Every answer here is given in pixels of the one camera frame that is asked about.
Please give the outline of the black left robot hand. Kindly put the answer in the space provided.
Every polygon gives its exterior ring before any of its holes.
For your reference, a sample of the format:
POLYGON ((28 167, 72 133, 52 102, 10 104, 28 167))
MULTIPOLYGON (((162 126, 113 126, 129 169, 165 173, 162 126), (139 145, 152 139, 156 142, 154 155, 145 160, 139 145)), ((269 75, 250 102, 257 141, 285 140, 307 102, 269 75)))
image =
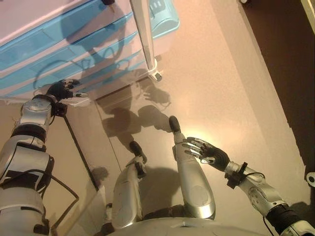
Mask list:
POLYGON ((70 98, 86 98, 87 93, 72 91, 80 82, 75 79, 64 79, 53 83, 47 90, 46 95, 59 102, 70 98))

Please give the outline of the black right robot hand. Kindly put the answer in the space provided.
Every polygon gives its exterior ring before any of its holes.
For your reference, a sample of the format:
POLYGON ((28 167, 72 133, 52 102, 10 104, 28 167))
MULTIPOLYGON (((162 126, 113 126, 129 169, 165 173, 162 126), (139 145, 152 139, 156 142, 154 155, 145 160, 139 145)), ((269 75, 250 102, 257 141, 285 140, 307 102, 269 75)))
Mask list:
POLYGON ((196 137, 187 137, 184 140, 184 147, 188 148, 187 154, 196 157, 202 164, 208 164, 221 172, 224 172, 230 162, 228 155, 223 150, 196 137))

